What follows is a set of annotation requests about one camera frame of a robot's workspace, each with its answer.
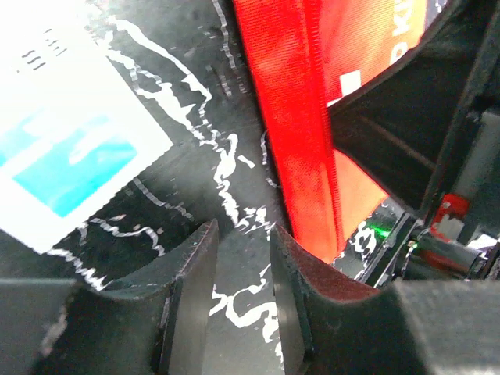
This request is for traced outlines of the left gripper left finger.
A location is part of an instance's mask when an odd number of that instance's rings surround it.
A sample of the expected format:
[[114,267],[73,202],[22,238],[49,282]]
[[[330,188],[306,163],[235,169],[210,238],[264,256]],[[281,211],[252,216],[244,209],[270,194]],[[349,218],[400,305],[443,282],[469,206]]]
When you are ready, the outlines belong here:
[[1,281],[4,374],[199,374],[218,223],[93,290],[74,279]]

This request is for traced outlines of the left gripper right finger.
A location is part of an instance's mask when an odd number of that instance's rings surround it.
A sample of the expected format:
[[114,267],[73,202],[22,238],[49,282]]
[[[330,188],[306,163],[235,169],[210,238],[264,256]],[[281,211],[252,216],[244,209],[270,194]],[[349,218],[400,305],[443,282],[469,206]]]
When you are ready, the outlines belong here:
[[270,264],[287,374],[496,374],[496,281],[378,290],[308,253],[282,227]]

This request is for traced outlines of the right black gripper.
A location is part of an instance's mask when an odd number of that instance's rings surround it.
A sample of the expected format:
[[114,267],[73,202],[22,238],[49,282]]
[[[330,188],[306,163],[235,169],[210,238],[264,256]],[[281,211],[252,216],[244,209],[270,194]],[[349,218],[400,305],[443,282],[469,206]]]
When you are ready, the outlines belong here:
[[[432,211],[499,101],[499,4],[450,1],[419,44],[330,108],[336,147],[400,205]],[[499,278],[499,111],[488,109],[430,225],[405,212],[364,281]]]

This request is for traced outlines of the red first aid pouch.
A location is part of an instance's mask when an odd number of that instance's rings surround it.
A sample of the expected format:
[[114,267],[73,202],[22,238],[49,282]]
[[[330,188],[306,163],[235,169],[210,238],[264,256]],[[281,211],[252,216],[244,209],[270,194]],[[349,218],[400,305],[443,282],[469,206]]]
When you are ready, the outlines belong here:
[[425,1],[234,4],[293,235],[332,262],[386,193],[332,138],[327,108],[416,46]]

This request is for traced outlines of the medical gauze packet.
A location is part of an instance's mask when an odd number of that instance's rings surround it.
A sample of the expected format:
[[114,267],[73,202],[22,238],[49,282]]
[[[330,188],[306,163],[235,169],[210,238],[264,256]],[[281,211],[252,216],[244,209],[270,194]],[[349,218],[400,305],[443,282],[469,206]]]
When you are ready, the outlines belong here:
[[1,228],[47,252],[171,148],[82,1],[1,4]]

